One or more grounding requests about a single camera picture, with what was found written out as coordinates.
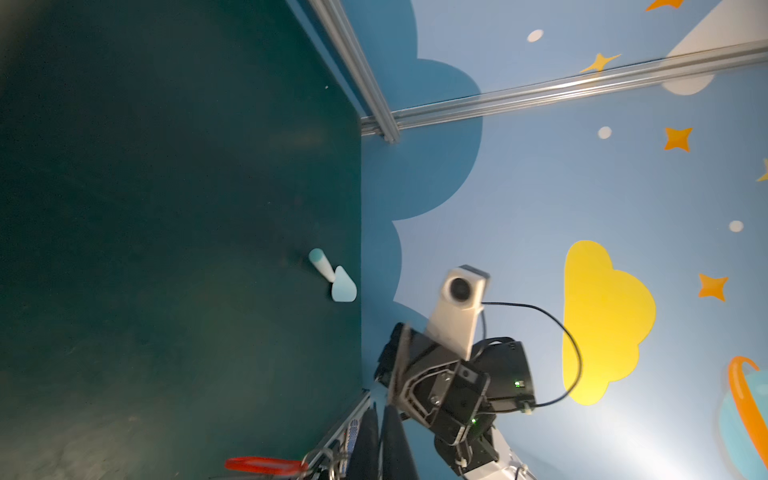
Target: camera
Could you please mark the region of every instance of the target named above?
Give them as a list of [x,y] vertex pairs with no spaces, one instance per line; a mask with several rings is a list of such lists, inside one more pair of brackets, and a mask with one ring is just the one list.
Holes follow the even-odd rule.
[[469,360],[478,315],[483,308],[482,299],[490,279],[486,272],[469,265],[448,272],[424,334]]

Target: orange planet ring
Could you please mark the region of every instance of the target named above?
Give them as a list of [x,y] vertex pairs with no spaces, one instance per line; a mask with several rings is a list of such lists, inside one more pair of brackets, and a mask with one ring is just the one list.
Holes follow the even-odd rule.
[[733,401],[736,403],[736,410],[739,411],[741,421],[749,434],[752,444],[755,445],[757,454],[763,460],[768,468],[768,425],[766,425],[750,387],[746,383],[746,377],[742,365],[750,364],[756,371],[760,371],[755,362],[745,356],[734,357],[728,366],[728,383],[730,391],[733,393]]

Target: white cloud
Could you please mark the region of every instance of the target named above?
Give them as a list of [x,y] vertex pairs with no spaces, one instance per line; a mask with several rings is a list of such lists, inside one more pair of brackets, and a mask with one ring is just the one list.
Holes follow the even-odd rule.
[[[768,40],[768,2],[722,0],[667,57],[761,40]],[[674,94],[692,95],[702,91],[713,78],[714,75],[701,75],[665,81],[662,85]]]

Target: metal rail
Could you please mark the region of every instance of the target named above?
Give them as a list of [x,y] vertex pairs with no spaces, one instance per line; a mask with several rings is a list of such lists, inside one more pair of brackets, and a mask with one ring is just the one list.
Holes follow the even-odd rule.
[[[526,87],[404,108],[392,114],[400,129],[423,127],[647,87],[766,61],[768,41],[756,41]],[[383,131],[375,118],[363,118],[363,135],[381,134]]]
[[382,134],[389,143],[400,141],[400,131],[392,112],[386,103],[384,94],[373,77],[370,65],[357,41],[355,31],[346,17],[340,0],[309,0],[317,18],[326,29],[333,46],[339,52],[347,71],[355,81],[360,94],[373,113],[378,133]]

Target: red handle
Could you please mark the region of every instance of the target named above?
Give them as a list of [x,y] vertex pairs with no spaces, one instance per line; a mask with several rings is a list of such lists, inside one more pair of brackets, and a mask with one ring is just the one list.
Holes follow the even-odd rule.
[[296,477],[309,468],[299,460],[280,460],[279,458],[236,457],[224,463],[227,470],[238,472],[261,473],[276,477]]

